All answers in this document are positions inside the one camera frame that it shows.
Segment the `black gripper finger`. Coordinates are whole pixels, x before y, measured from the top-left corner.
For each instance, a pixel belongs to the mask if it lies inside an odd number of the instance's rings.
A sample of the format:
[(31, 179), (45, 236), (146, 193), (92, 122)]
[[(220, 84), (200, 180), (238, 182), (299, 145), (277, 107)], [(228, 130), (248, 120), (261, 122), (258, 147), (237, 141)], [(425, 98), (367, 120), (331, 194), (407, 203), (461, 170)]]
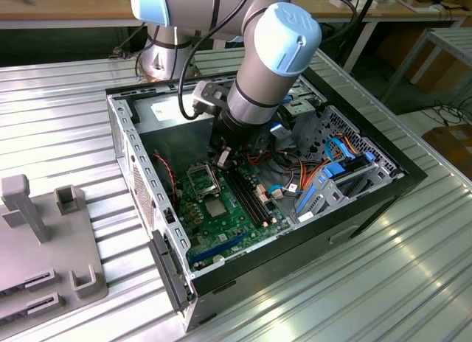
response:
[(231, 147), (225, 146), (216, 156), (215, 156), (215, 166), (222, 170), (227, 170), (232, 167), (232, 157), (234, 152)]

